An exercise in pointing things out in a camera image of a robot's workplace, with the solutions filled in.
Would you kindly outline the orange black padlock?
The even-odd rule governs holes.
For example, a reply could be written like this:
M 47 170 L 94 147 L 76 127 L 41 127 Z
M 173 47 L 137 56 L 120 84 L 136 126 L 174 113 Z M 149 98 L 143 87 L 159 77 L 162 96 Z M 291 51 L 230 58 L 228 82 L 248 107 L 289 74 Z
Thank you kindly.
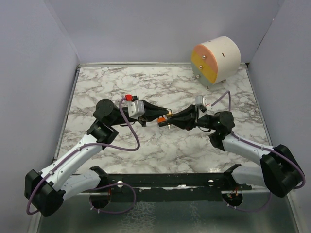
M 157 119 L 157 124 L 158 124 L 159 127 L 168 126 L 167 120 L 166 120 L 166 118 L 164 118 L 164 117 L 159 117 L 159 118 Z

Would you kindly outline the brass padlock long shackle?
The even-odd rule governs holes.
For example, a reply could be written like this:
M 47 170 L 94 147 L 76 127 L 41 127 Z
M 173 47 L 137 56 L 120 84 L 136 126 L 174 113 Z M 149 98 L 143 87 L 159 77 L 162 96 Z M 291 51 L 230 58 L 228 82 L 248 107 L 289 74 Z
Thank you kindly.
M 171 118 L 173 116 L 172 110 L 168 109 L 168 113 L 166 114 L 166 118 Z

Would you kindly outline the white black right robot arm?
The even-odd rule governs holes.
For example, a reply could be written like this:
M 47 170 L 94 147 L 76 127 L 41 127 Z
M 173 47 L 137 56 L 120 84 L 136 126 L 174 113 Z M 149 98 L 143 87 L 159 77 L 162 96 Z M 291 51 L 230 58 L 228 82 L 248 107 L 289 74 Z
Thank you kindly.
M 203 116 L 199 115 L 199 111 L 191 105 L 170 117 L 168 123 L 188 131 L 196 127 L 211 130 L 209 139 L 213 147 L 257 164 L 257 167 L 240 166 L 224 176 L 223 184 L 227 189 L 234 190 L 240 184 L 253 184 L 266 187 L 277 197 L 284 197 L 305 184 L 305 175 L 286 146 L 266 146 L 236 135 L 232 131 L 235 123 L 230 111 Z

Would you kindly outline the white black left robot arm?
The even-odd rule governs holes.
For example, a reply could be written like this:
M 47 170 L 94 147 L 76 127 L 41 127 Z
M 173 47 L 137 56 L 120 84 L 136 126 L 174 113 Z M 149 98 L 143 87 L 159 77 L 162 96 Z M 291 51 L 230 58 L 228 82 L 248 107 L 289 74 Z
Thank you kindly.
M 139 138 L 132 127 L 139 122 L 143 127 L 170 111 L 158 107 L 137 96 L 126 95 L 116 106 L 109 99 L 100 100 L 95 107 L 92 123 L 81 140 L 65 155 L 39 172 L 29 171 L 25 176 L 24 195 L 28 199 L 26 213 L 34 215 L 40 212 L 43 216 L 55 213 L 63 202 L 72 196 L 90 189 L 98 192 L 107 187 L 105 172 L 93 167 L 82 175 L 74 175 L 87 160 L 103 151 L 113 148 L 122 151 L 137 151 L 140 148 Z M 118 135 L 113 126 L 126 124 L 136 140 L 136 147 L 124 148 L 112 144 Z

